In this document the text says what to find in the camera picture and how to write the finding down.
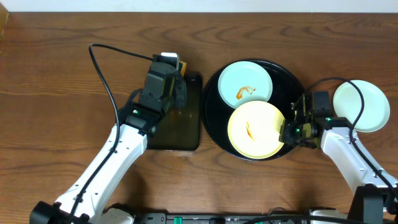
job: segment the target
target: black tray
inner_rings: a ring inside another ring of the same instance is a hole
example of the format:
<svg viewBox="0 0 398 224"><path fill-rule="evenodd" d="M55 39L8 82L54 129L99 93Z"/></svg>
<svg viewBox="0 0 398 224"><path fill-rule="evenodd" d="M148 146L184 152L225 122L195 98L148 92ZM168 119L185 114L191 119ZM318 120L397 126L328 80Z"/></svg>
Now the black tray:
<svg viewBox="0 0 398 224"><path fill-rule="evenodd" d="M276 106L286 119L294 119L291 103L296 102L304 93L304 87L287 69L266 60L244 60L254 62L267 70L272 80L272 94L268 103ZM251 159L240 154L232 146L228 138L228 121L234 108L228 106L218 93L218 79L221 72L227 67L219 69L206 84L203 91L202 121L211 139L230 154L247 160L267 161L286 155L294 147L284 144L278 153L265 159Z"/></svg>

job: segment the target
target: white wall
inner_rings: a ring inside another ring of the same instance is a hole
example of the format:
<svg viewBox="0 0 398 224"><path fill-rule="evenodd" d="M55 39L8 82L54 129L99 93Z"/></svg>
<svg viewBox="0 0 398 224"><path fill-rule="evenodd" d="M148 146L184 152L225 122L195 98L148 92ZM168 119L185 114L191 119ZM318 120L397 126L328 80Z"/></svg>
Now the white wall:
<svg viewBox="0 0 398 224"><path fill-rule="evenodd" d="M398 12L398 0L0 0L10 12Z"/></svg>

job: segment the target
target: wooden surface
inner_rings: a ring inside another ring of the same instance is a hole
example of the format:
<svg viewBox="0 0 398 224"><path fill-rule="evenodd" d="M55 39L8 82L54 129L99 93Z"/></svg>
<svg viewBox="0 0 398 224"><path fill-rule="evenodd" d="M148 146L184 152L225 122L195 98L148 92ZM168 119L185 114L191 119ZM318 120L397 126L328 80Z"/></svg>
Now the wooden surface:
<svg viewBox="0 0 398 224"><path fill-rule="evenodd" d="M304 86L324 77L363 79L388 97L389 122L360 134L398 177L398 15L12 13L0 54L0 223L27 223L85 170L114 122L88 54L101 42L139 54L177 52L205 83L234 60L264 58ZM144 84L149 63L95 49L121 106ZM334 90L338 82L320 88ZM353 195L319 150L297 148L249 162L220 149L202 126L193 154L146 151L109 200L169 212L267 213L279 206L348 212Z"/></svg>

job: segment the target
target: orange food residue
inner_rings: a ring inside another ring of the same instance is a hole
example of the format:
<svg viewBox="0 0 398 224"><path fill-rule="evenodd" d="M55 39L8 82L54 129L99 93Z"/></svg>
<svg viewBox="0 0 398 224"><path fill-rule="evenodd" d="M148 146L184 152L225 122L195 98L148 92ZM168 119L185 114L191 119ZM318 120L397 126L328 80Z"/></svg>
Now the orange food residue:
<svg viewBox="0 0 398 224"><path fill-rule="evenodd" d="M248 131L248 135L250 136L250 138L254 141L253 135L251 134L251 131L250 131L249 122L246 122L246 130Z"/></svg>
<svg viewBox="0 0 398 224"><path fill-rule="evenodd" d="M248 92L248 93L251 95L251 94L253 94L253 92L254 92L255 90L256 90L256 89L253 88L253 87L244 86L244 87L242 87L242 88L238 91L238 94L236 94L236 99L240 100L240 99L243 97L243 92L244 92L244 91Z"/></svg>

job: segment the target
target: yellow plate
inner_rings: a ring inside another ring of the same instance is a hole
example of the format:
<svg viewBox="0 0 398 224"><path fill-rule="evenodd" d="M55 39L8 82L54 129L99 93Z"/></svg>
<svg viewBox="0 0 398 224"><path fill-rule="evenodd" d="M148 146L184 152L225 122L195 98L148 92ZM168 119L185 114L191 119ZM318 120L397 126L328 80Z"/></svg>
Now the yellow plate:
<svg viewBox="0 0 398 224"><path fill-rule="evenodd" d="M250 101L238 107L228 122L228 137L234 148L251 159L265 159L277 153L283 114L272 104Z"/></svg>

